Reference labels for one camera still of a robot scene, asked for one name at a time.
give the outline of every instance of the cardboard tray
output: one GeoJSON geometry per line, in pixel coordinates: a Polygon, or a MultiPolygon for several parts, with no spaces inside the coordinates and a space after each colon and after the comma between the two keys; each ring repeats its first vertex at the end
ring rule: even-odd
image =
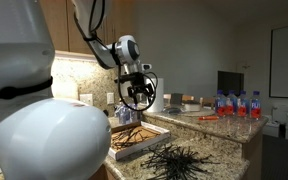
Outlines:
{"type": "Polygon", "coordinates": [[[135,139],[138,140],[137,144],[134,144],[129,147],[117,149],[116,147],[111,145],[108,154],[115,160],[121,159],[127,155],[130,155],[136,151],[139,151],[145,147],[148,147],[152,144],[155,144],[165,138],[170,137],[170,131],[149,123],[145,122],[136,122],[132,124],[127,124],[124,126],[119,126],[116,128],[112,128],[112,139],[116,136],[116,134],[121,131],[125,131],[130,128],[135,128],[136,130],[141,131],[141,135],[137,136],[135,139]]]}

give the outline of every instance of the electrical outlet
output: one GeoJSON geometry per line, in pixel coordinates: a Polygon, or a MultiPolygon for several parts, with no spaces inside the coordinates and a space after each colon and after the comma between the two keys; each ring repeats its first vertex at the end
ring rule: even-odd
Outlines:
{"type": "Polygon", "coordinates": [[[107,93],[107,104],[114,104],[114,93],[107,93]]]}
{"type": "Polygon", "coordinates": [[[80,101],[93,106],[93,94],[80,94],[80,101]]]}

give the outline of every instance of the tile backsplash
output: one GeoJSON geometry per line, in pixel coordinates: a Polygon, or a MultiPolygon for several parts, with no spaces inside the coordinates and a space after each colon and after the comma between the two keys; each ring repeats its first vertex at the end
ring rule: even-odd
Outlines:
{"type": "Polygon", "coordinates": [[[56,56],[51,72],[53,95],[79,99],[79,94],[92,94],[93,106],[107,110],[112,117],[114,105],[107,105],[106,94],[113,92],[114,102],[118,103],[117,84],[114,83],[117,69],[103,69],[94,60],[75,60],[56,56]]]}

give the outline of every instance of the whiteboard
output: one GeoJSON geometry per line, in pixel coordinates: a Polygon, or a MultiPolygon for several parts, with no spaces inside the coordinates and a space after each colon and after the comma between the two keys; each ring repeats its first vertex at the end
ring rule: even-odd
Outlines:
{"type": "Polygon", "coordinates": [[[271,35],[270,97],[288,98],[288,27],[271,35]]]}

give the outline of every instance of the water bottle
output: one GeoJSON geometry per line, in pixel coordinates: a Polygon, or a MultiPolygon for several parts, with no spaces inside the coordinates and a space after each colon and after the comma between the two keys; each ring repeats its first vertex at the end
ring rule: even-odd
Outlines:
{"type": "Polygon", "coordinates": [[[217,116],[225,116],[226,97],[223,95],[223,90],[217,90],[215,98],[215,114],[217,116]]]}
{"type": "Polygon", "coordinates": [[[261,117],[261,102],[259,91],[253,91],[253,96],[250,98],[250,102],[250,117],[252,119],[258,120],[261,117]]]}
{"type": "Polygon", "coordinates": [[[234,90],[229,90],[226,97],[226,115],[233,116],[237,112],[237,97],[234,94],[234,90]]]}
{"type": "Polygon", "coordinates": [[[249,100],[246,97],[246,91],[241,91],[237,98],[237,116],[246,117],[249,114],[249,100]]]}

